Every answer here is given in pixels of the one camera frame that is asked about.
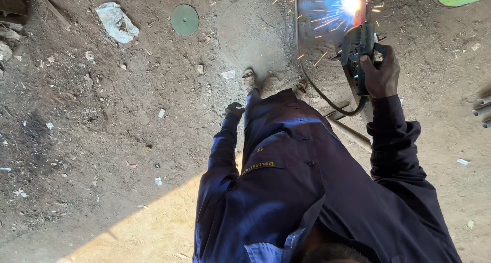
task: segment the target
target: hand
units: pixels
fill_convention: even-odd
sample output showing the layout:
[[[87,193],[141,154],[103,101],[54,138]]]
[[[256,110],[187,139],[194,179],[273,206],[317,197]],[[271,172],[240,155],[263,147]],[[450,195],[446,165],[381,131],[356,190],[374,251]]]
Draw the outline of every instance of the hand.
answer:
[[[225,117],[227,117],[227,115],[230,114],[240,119],[242,117],[242,114],[245,112],[245,109],[244,108],[237,109],[237,107],[239,108],[242,107],[241,103],[234,102],[230,104],[225,109]]]
[[[373,98],[389,97],[397,94],[399,81],[399,62],[394,49],[389,45],[375,44],[375,50],[382,53],[382,62],[372,63],[366,55],[361,56],[360,65],[366,74],[365,85]]]

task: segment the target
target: green disc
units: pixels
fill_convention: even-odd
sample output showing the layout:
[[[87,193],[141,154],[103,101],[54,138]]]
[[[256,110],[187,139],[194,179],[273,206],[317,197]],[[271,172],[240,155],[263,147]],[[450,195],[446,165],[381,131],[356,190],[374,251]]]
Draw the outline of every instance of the green disc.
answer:
[[[198,29],[198,13],[187,4],[178,5],[170,15],[170,23],[177,33],[183,36],[192,35]]]

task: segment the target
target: black cable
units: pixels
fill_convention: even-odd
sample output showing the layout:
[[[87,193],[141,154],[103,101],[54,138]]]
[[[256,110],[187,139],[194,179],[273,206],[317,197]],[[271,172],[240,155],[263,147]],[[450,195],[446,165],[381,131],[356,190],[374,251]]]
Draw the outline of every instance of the black cable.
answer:
[[[297,52],[298,52],[298,55],[302,55],[302,52],[301,52],[301,48],[300,48],[300,37],[298,35],[298,0],[295,0],[295,34],[296,34],[296,44],[297,44]],[[331,100],[329,100],[329,98],[327,98],[323,93],[322,91],[319,90],[319,88],[317,88],[317,86],[314,84],[314,82],[310,79],[310,77],[307,75],[307,72],[305,72],[305,69],[304,69],[304,63],[302,61],[302,58],[300,58],[300,67],[302,68],[302,72],[304,72],[304,75],[305,77],[307,78],[307,80],[309,81],[309,83],[312,85],[312,87],[314,88],[315,91],[317,91],[317,93],[331,106],[334,108],[334,110],[346,115],[346,116],[355,116],[355,115],[358,115],[364,108],[365,108],[365,105],[366,105],[366,102],[367,102],[367,98],[366,96],[362,96],[360,97],[360,103],[358,104],[358,107],[352,111],[352,112],[348,112],[348,111],[345,111],[343,109],[341,109],[340,107],[336,106],[336,104],[334,104]]]

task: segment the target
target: white plastic bag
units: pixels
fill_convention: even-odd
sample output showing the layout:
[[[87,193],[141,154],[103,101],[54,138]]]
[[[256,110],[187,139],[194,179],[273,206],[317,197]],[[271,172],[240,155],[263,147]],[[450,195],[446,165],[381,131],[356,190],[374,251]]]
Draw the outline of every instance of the white plastic bag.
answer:
[[[108,34],[119,42],[130,42],[140,33],[140,30],[132,24],[126,13],[121,11],[120,6],[115,2],[103,3],[95,11]],[[119,29],[123,22],[126,25],[126,31]]]

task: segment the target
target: bright light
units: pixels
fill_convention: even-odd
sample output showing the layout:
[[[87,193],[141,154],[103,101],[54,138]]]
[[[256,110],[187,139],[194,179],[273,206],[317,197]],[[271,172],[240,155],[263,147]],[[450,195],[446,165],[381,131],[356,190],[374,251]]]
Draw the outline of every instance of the bright light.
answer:
[[[361,7],[360,0],[341,0],[344,11],[348,14],[354,15]]]

